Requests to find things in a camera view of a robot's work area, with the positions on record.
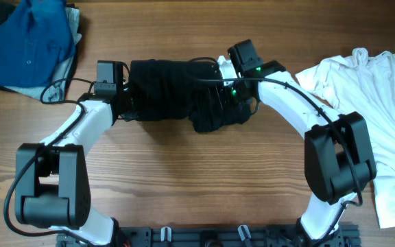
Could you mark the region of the black t-shirt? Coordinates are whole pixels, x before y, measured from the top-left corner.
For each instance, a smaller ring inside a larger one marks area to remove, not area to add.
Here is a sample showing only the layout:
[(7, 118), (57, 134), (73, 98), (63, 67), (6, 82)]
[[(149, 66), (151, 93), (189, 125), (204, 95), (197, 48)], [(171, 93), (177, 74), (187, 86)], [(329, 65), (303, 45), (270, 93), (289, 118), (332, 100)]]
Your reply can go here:
[(211, 62), (133, 60), (128, 82), (138, 97), (135, 121), (188, 118), (196, 132), (212, 132), (222, 126), (243, 124), (251, 113), (211, 113), (211, 87), (191, 78), (216, 80), (220, 72)]

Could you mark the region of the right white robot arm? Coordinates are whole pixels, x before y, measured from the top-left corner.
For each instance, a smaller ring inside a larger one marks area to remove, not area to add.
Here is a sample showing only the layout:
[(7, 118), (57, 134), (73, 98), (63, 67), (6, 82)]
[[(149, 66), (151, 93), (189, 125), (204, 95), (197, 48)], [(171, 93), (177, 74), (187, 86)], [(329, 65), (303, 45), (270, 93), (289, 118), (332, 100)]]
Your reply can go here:
[(376, 178), (365, 119), (323, 105), (282, 64), (264, 62), (251, 40), (233, 45), (228, 55), (216, 60), (216, 70), (230, 95), (253, 97), (273, 108), (304, 140), (304, 175), (312, 196), (297, 222), (298, 245), (319, 246), (336, 238), (344, 211), (362, 205), (361, 192)]

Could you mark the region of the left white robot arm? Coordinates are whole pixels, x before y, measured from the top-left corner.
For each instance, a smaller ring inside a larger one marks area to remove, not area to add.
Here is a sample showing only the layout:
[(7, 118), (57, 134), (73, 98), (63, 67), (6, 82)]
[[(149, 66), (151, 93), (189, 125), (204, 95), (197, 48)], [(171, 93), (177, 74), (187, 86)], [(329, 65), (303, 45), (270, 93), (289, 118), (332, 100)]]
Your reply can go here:
[(124, 62), (97, 63), (97, 79), (74, 103), (75, 112), (40, 143), (24, 143), (16, 152), (16, 176), (3, 208), (7, 226), (26, 235), (10, 221), (9, 206), (20, 224), (40, 229), (37, 236), (57, 234), (86, 246), (130, 246), (118, 222), (91, 206), (86, 155), (98, 138), (131, 105)]

